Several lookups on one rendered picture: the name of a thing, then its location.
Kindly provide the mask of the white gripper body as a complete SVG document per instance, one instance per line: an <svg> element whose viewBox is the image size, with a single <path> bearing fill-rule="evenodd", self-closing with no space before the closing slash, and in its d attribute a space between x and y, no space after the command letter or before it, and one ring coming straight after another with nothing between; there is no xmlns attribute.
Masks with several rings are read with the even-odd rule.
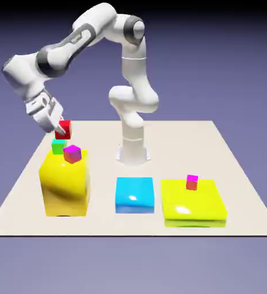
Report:
<svg viewBox="0 0 267 294"><path fill-rule="evenodd" d="M46 133L55 131L55 127L60 125L63 107L57 100L51 100L47 106L33 115L33 119Z"/></svg>

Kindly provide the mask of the small red cube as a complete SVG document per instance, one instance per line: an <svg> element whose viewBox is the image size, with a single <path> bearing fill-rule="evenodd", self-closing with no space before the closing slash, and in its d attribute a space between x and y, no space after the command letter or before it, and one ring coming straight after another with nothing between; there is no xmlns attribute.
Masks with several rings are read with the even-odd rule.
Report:
<svg viewBox="0 0 267 294"><path fill-rule="evenodd" d="M60 120L60 126L65 131L64 134L60 134L59 132L55 131L55 139L57 140L70 140L71 139L71 120Z"/></svg>

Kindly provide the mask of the small green cube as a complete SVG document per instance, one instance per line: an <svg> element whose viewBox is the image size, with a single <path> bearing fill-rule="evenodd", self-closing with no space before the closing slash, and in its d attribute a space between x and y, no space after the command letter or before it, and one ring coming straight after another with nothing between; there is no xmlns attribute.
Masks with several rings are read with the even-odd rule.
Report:
<svg viewBox="0 0 267 294"><path fill-rule="evenodd" d="M55 155L63 154L63 149L67 146L67 140L53 139L52 141L52 152Z"/></svg>

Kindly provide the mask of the small magenta cube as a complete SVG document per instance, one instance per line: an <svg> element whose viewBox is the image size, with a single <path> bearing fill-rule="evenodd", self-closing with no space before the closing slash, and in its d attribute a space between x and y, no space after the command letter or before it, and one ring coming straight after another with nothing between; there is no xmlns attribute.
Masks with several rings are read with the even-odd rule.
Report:
<svg viewBox="0 0 267 294"><path fill-rule="evenodd" d="M187 175L186 179L186 189L191 191L196 191L198 187L198 176L197 175Z"/></svg>
<svg viewBox="0 0 267 294"><path fill-rule="evenodd" d="M76 163L82 159L81 149L76 145L70 145L63 148L63 155L65 161L71 164Z"/></svg>

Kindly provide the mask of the large tall yellow box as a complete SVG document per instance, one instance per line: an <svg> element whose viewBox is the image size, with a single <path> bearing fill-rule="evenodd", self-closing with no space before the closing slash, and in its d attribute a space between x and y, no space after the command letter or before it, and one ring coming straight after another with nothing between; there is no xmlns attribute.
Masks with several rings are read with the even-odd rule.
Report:
<svg viewBox="0 0 267 294"><path fill-rule="evenodd" d="M39 169L46 216L86 216L90 199L88 151L73 164L50 150Z"/></svg>

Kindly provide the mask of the large blue box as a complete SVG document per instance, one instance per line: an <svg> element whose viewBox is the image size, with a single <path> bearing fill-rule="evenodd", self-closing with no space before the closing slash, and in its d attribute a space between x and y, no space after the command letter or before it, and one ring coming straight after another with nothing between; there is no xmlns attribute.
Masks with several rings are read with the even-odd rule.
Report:
<svg viewBox="0 0 267 294"><path fill-rule="evenodd" d="M154 188L151 177L118 177L115 190L117 214L153 214Z"/></svg>

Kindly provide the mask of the large flat yellow box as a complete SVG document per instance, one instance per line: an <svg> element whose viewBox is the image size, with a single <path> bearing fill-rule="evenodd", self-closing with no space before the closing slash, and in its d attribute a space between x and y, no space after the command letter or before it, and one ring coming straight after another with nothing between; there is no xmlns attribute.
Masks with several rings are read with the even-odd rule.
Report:
<svg viewBox="0 0 267 294"><path fill-rule="evenodd" d="M227 210L215 182L198 180L197 190L187 181L161 180L161 201L166 227L225 227Z"/></svg>

